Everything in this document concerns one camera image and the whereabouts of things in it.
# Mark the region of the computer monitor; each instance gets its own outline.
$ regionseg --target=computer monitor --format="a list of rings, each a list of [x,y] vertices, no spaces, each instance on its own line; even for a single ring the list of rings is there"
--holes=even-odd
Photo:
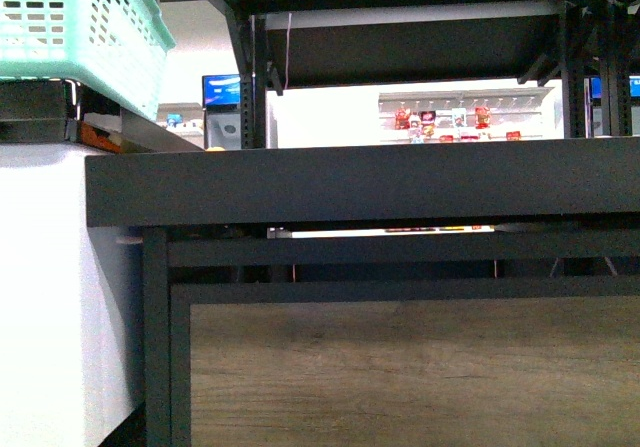
[[[205,75],[202,77],[202,106],[204,108],[240,103],[240,76]]]
[[[631,88],[631,97],[640,97],[640,77],[629,77],[629,84]],[[602,98],[602,81],[599,77],[594,77],[593,79],[591,79],[591,98]]]

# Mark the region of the wood grain panel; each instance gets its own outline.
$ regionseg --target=wood grain panel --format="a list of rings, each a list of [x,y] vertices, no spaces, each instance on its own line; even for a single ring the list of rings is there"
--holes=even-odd
[[[640,445],[640,297],[192,306],[193,445]]]

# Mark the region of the plastic basket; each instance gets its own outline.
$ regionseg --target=plastic basket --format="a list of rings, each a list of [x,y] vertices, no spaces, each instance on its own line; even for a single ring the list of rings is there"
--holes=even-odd
[[[0,0],[0,80],[77,80],[155,120],[174,46],[155,0]]]

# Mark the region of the perforated metal post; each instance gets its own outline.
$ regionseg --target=perforated metal post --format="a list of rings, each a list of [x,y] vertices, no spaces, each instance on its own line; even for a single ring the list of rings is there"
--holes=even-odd
[[[560,71],[562,73],[562,106],[565,138],[587,136],[584,97],[584,61],[581,51],[572,49],[579,35],[582,11],[567,7],[560,15]]]
[[[267,80],[269,74],[265,18],[262,16],[255,17],[253,29],[253,70],[255,72],[253,148],[264,149],[267,146]]]
[[[627,9],[609,2],[600,10],[598,44],[602,79],[602,128],[605,135],[632,135],[629,59],[625,46]]]
[[[242,125],[242,148],[253,149],[253,75],[240,76],[240,123]]]

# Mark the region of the white counter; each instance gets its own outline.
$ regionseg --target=white counter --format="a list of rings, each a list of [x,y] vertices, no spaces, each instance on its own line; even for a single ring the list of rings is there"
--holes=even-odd
[[[142,402],[140,246],[85,227],[95,154],[0,145],[3,447],[96,447]]]

